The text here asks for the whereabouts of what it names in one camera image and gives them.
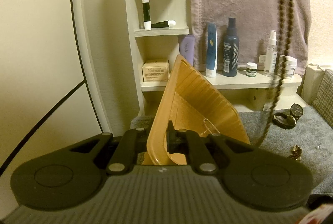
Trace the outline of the orange plastic tray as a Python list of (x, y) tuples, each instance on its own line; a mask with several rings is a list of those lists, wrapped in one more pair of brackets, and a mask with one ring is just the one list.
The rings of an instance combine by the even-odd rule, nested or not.
[(178, 55), (147, 139), (144, 165), (185, 165), (185, 156), (167, 152), (168, 122), (200, 137), (223, 134), (250, 143), (234, 106), (201, 73)]

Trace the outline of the small gold chain jewelry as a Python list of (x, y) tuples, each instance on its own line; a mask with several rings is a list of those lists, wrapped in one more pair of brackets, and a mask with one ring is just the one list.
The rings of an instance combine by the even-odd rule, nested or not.
[(295, 161), (301, 161), (301, 154), (302, 154), (302, 149), (298, 145), (294, 145), (291, 148), (290, 154), (288, 158), (293, 159)]

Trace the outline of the white blue cream tube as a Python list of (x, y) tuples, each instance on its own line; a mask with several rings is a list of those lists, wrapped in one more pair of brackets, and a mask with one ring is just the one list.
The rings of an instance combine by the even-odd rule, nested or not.
[(217, 28), (213, 22), (207, 28), (206, 76), (213, 78), (217, 73)]

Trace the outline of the small cardboard box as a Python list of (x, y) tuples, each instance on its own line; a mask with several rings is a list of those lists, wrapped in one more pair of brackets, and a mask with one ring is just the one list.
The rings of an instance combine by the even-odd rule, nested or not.
[(169, 78), (169, 60), (148, 60), (142, 66), (143, 80), (145, 82), (167, 81)]

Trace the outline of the large white cream jar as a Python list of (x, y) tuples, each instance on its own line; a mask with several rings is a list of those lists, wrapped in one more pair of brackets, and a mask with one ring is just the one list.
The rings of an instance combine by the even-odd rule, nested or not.
[[(278, 74), (282, 75), (282, 64), (283, 64), (284, 55), (280, 55), (279, 65), (278, 65)], [(297, 67), (297, 59), (291, 56), (286, 57), (285, 64), (285, 79), (293, 79)]]

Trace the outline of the clear spray bottle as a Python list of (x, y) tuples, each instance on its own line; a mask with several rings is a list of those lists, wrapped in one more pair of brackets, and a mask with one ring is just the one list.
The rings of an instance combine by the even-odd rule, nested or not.
[(275, 72), (275, 65), (277, 60), (277, 35), (275, 30), (270, 31), (269, 43), (266, 48), (264, 72), (272, 75)]

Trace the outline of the dark blue spray bottle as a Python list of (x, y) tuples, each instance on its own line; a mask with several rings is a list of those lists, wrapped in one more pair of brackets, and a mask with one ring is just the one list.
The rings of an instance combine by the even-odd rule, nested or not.
[(226, 35), (223, 40), (223, 75), (235, 77), (238, 70), (239, 38), (236, 31), (236, 19), (229, 18)]

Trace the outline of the lilac cosmetic tube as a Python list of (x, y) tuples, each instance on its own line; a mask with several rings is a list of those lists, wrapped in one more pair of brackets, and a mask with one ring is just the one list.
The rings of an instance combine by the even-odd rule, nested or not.
[(178, 37), (179, 53), (193, 66), (195, 36), (192, 34), (180, 35)]

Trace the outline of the small green white jar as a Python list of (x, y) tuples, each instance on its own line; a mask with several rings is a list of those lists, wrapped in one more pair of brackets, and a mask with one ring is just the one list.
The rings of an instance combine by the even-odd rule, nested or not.
[(256, 63), (247, 63), (246, 66), (246, 76), (255, 77), (257, 73), (258, 65)]

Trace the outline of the upright black white tube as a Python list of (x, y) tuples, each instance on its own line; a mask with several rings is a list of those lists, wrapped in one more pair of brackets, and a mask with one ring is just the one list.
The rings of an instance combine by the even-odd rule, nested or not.
[(150, 0), (142, 0), (144, 30), (151, 30)]

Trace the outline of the grey plaid pillow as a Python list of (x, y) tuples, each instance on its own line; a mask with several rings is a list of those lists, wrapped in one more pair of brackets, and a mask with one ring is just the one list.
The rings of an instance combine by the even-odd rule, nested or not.
[(325, 71), (323, 79), (318, 87), (317, 95), (313, 101), (313, 107), (325, 119), (325, 121), (332, 128), (333, 125), (333, 76), (332, 70)]

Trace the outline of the lying black white tube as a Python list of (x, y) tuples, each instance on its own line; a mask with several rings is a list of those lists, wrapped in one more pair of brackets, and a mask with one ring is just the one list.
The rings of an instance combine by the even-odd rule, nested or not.
[(152, 28), (173, 28), (176, 26), (175, 20), (166, 20), (151, 24)]

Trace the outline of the grey fluffy mat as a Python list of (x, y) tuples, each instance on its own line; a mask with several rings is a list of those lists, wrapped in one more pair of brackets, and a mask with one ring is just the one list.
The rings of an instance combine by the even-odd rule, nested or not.
[[(273, 123), (260, 148), (287, 157), (294, 146), (302, 150), (301, 163), (313, 175), (313, 195), (332, 197), (332, 127), (314, 107), (303, 108), (303, 115), (296, 126), (285, 130)], [(240, 112), (239, 116), (251, 144), (260, 138), (266, 124), (267, 112)], [(138, 116), (132, 119), (130, 129), (148, 128), (154, 116)]]

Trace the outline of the cream corner shelf unit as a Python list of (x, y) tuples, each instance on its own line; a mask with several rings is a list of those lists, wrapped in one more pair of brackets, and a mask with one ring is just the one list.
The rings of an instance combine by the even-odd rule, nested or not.
[[(148, 60), (168, 59), (169, 78), (179, 53), (178, 37), (192, 34), (191, 0), (150, 0), (151, 24), (175, 20), (173, 28), (151, 28), (144, 30), (142, 0), (125, 0), (128, 19), (130, 49), (134, 66), (134, 78), (139, 100), (139, 112), (146, 115), (157, 110), (167, 81), (145, 82), (142, 66)], [(270, 86), (270, 76), (260, 69), (255, 77), (247, 77), (245, 65), (239, 65), (235, 77), (223, 75), (223, 67), (217, 67), (216, 76), (206, 76), (199, 71), (217, 90), (232, 103), (251, 102), (254, 111), (263, 109), (263, 100)]]

